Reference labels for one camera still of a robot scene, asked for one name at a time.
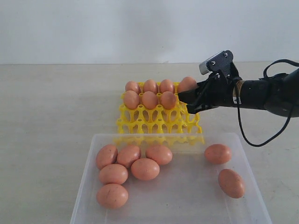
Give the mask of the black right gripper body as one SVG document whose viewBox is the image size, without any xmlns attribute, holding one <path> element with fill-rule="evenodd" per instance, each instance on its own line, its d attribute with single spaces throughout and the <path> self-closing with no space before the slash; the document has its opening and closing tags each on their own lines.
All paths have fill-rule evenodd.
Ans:
<svg viewBox="0 0 299 224">
<path fill-rule="evenodd" d="M 237 70 L 212 72 L 206 81 L 199 83 L 196 108 L 236 107 L 233 91 L 237 81 Z"/>
</svg>

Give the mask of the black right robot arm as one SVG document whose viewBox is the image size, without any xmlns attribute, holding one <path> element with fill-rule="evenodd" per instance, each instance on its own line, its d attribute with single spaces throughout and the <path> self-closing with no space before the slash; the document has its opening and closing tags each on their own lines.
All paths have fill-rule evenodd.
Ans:
<svg viewBox="0 0 299 224">
<path fill-rule="evenodd" d="M 217 107 L 265 110 L 293 118 L 299 116 L 299 71 L 280 73 L 269 78 L 242 80 L 237 70 L 225 76 L 213 72 L 196 89 L 181 92 L 178 98 L 187 104 L 189 114 Z"/>
</svg>

